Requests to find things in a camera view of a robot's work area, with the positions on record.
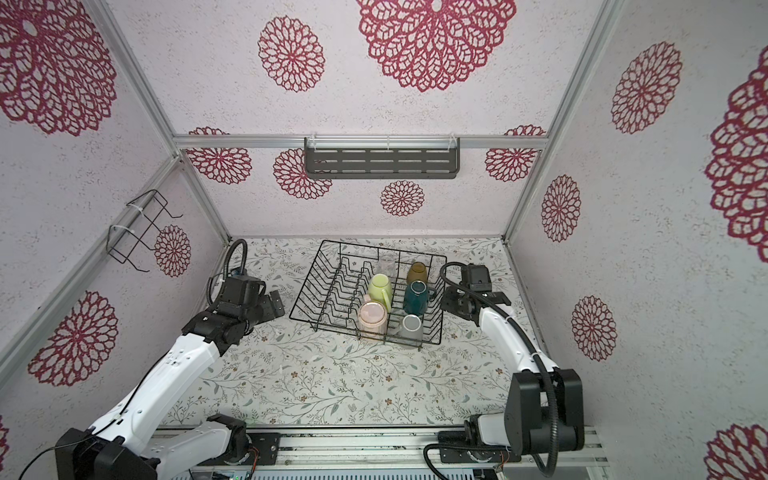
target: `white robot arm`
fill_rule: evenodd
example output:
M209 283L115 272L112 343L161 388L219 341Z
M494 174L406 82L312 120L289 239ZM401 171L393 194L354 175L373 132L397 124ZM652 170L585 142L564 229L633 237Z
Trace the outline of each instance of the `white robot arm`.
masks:
M155 468L157 480L173 478L203 460L222 455L230 446L231 422L228 425L209 420L182 435L150 444L168 410L219 357L216 343L206 343L205 337L192 333L179 336L141 385L93 422L91 428L101 432L98 436L105 441L122 438L122 447L141 457L159 460Z
M461 267L461 283L445 275L450 266ZM584 447L581 379L574 370L559 368L531 342L517 324L506 295L493 292L484 265L447 263L441 268L440 277L449 285L441 307L475 322L495 343L511 373L511 385L503 413L473 415L465 422L463 439L452 439L451 445L428 445L425 450L467 447L467 452L491 452L504 447L513 458L533 455L542 473L553 475L558 452ZM543 394L547 405L542 407ZM539 458L541 453L548 453L547 465ZM429 467L443 478L432 465Z
M229 275L238 246L243 261ZM213 415L173 438L151 442L157 426L192 382L259 323L285 314L276 290L245 275L247 245L233 243L225 259L223 286L216 301L181 329L173 348L114 408L85 431L69 429L56 444L59 480L168 480L209 458L238 462L247 455L245 422Z

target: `dish rack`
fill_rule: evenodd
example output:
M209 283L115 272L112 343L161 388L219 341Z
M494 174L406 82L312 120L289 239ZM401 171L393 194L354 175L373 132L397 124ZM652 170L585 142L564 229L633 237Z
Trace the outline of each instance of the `dish rack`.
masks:
M412 339L398 336L395 332L406 316L402 301L408 270L414 262L421 262L427 267L430 293L427 311L422 316L422 344L439 345L442 341L443 320L440 300L445 292L445 281L440 278L439 272L440 267L448 261L444 255L323 240L289 318L309 323L315 331L328 330L360 338L357 312L363 304L362 296L368 293L371 278L378 273L379 258L384 252L397 255L397 276L389 279L393 289L392 312L389 314L386 333L365 332L366 337L380 337L384 342L413 345Z

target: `floral tablecloth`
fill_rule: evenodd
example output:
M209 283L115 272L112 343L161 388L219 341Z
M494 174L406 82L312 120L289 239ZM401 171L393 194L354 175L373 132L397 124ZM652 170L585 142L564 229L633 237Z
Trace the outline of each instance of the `floral tablecloth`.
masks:
M320 239L248 240L249 275L277 289L286 315L258 326L201 375L169 411L166 425L197 425L221 412L256 424L457 424L504 408L510 376L474 323L446 313L441 345L421 351L359 341L288 318ZM534 332L499 239L344 241L483 263L495 291Z

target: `gray mug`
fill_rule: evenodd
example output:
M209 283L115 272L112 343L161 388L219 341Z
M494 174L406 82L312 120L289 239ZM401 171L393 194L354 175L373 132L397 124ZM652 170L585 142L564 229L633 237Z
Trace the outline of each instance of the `gray mug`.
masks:
M401 345L411 348L421 346L422 337L424 336L424 323L416 315L406 315L400 322L400 327L398 327L395 335L405 338L405 340L396 340Z

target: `red flower pattern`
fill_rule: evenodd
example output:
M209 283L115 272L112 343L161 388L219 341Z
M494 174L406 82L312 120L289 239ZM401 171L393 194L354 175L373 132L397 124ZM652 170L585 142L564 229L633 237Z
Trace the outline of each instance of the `red flower pattern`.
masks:
M78 0L4 0L0 103L14 121L78 136L111 115L117 72Z
M218 128L200 127L190 135L228 135ZM220 184L238 184L250 175L250 157L245 148L188 148L197 171Z
M581 214L579 193L576 182L568 175L549 184L541 202L541 225L553 242L561 242L574 232Z
M593 360L607 359L616 347L616 322L608 305L599 298L579 300L571 316L571 331L578 348Z
M109 300L98 292L85 292L27 371L40 383L73 386L101 368L117 336L118 318Z
M2 463L5 460L5 454L8 453L8 429L2 424L2 415L0 415L0 472L2 472Z
M406 217L422 207L424 190L413 182L398 180L384 187L381 201L388 214Z
M273 18L261 31L261 65L275 83L288 91L307 91L325 71L323 47L310 27L288 17Z
M731 92L723 123L710 140L710 205L728 219L728 235L757 247L768 263L768 47L749 79Z
M488 63L515 15L513 0L358 0L360 33L382 73L403 87L445 90Z
M653 124L674 98L682 69L674 44L662 41L639 54L616 85L611 109L616 128L633 134Z
M273 165L273 174L280 188L296 198L309 200L322 197L330 190L331 180L313 180L306 175L304 150L292 148L280 152Z
M707 480L768 478L768 432L760 425L718 430L707 447Z
M176 225L160 230L154 242L154 259L163 273L180 276L190 266L191 257L190 239L184 230Z
M547 132L534 125L520 125L504 135L545 135ZM505 182L528 176L538 151L534 148L492 148L485 154L485 169L496 180Z

